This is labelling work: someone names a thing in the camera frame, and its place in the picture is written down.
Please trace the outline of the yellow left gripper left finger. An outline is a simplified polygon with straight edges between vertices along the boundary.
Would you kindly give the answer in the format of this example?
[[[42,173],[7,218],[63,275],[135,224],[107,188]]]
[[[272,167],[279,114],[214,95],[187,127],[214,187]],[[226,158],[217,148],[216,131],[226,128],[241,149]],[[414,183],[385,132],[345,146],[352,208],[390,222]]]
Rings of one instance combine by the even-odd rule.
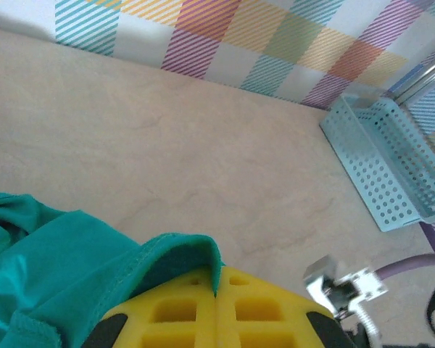
[[[105,313],[83,347],[214,347],[211,271],[199,268]]]

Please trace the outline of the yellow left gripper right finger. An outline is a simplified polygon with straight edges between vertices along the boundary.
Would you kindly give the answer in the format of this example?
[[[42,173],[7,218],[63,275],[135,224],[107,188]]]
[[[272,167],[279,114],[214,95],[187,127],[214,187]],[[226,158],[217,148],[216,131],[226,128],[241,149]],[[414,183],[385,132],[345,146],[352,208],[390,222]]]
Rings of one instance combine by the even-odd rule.
[[[221,269],[215,300],[217,347],[354,346],[322,305],[235,268]]]

